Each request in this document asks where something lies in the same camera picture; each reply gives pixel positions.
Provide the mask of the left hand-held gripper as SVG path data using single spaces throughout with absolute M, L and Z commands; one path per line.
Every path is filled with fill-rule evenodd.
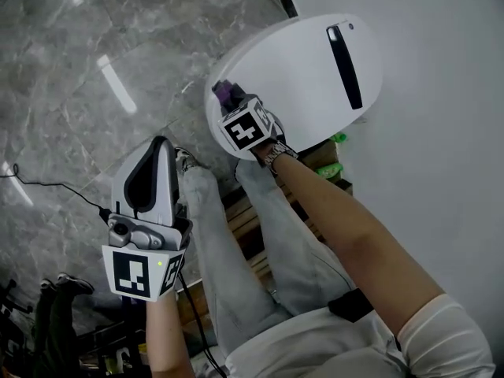
M 102 259 L 114 294 L 156 302 L 174 288 L 192 229 L 188 219 L 175 219 L 174 161 L 170 141 L 156 136 L 132 151 L 113 178 L 117 214 L 109 216 Z

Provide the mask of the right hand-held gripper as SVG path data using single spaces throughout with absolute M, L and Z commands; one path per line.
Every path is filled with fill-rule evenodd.
M 223 116 L 218 122 L 221 133 L 235 152 L 250 150 L 266 139 L 285 142 L 280 120 L 257 97 Z

